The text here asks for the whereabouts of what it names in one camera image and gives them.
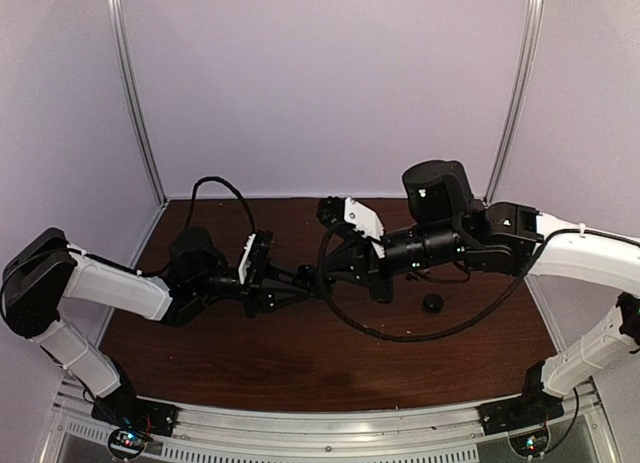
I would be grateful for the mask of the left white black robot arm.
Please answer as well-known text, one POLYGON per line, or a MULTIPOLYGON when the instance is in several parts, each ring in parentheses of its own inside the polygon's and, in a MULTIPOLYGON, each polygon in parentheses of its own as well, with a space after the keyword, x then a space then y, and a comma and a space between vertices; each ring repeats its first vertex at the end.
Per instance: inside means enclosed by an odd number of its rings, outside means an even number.
POLYGON ((125 371, 62 315, 60 302, 86 300, 180 327, 219 300, 240 302, 253 318, 315 297, 310 267, 290 272, 272 264, 272 237, 250 234, 238 265, 231 266, 205 228, 190 227, 171 243, 167 268, 152 274, 90 254, 49 228, 5 267, 1 317, 75 376, 107 420, 137 428, 150 415, 125 371))

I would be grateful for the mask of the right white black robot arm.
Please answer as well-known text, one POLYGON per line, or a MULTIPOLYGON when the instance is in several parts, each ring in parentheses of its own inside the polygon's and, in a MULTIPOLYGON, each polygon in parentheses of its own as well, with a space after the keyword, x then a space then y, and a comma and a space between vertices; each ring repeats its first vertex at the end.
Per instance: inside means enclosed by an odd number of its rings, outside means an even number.
POLYGON ((352 198, 328 197, 317 217, 341 244, 319 250, 322 294, 330 279, 393 296, 397 275, 454 263, 464 271, 560 276, 618 291, 614 306, 566 350, 530 367, 519 396, 480 406, 486 433, 535 425, 562 415, 563 398, 581 382, 639 349, 639 242, 570 223, 509 202, 486 204, 471 191, 463 165, 431 160, 403 173, 413 225, 388 232, 377 213, 352 198))

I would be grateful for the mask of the black earbud charging case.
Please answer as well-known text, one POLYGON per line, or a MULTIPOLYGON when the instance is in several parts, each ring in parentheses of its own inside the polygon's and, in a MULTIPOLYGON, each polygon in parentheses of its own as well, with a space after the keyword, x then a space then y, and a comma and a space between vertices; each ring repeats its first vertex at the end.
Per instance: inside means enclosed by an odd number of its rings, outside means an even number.
POLYGON ((317 268, 314 265, 300 265, 297 268, 294 281, 302 289, 309 292, 316 291, 319 288, 317 268))

